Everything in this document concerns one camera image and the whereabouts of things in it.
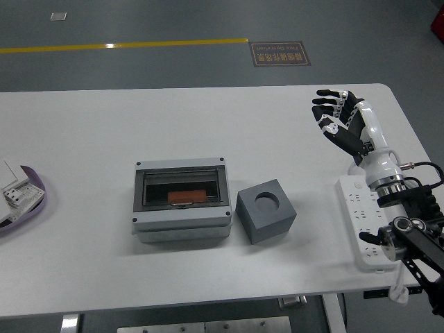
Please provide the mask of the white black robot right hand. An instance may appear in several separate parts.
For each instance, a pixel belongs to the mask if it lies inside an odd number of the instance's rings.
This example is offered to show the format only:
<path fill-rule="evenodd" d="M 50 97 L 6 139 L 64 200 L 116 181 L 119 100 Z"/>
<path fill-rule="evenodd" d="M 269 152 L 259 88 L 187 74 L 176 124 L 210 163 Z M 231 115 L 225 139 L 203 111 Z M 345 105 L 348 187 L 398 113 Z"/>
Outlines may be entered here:
<path fill-rule="evenodd" d="M 390 157 L 391 149 L 372 105 L 349 90 L 320 89 L 316 94 L 311 110 L 321 132 L 365 171 L 370 190 L 404 189 L 404 176 Z"/>

